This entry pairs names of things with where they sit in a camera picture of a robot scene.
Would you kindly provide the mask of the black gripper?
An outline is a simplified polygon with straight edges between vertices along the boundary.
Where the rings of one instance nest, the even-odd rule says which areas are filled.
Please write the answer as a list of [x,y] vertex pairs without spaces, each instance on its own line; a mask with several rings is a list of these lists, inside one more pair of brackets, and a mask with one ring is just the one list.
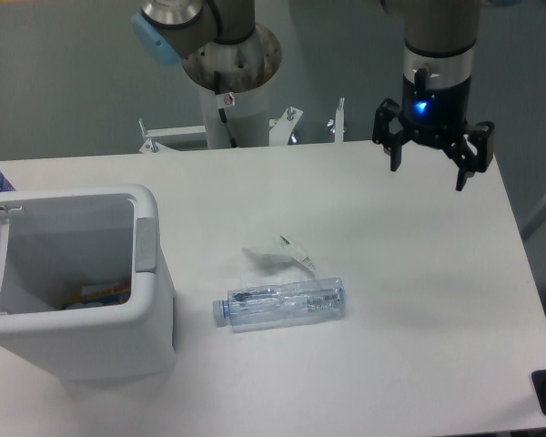
[[[402,148],[413,136],[421,145],[442,148],[455,163],[457,191],[462,191],[476,173],[486,172],[494,156],[495,125],[490,121],[466,123],[470,82],[469,76],[453,86],[432,87],[430,71],[421,67],[411,79],[403,79],[401,110],[390,98],[380,103],[375,112],[372,141],[382,145],[389,156],[391,171],[398,170]],[[403,127],[392,133],[390,124],[398,119]]]

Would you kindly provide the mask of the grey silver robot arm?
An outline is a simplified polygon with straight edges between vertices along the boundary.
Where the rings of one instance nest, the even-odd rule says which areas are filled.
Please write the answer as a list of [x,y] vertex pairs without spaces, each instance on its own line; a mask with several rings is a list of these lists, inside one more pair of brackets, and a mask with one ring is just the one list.
[[[380,103],[372,139],[391,169],[409,142],[443,152],[457,166],[456,187],[463,189],[493,158],[494,125],[466,118],[481,4],[383,1],[380,7],[404,23],[402,99]],[[181,65],[204,91],[209,147],[269,144],[265,108],[250,101],[278,72],[282,51],[258,23],[253,2],[145,1],[131,24],[159,63]]]

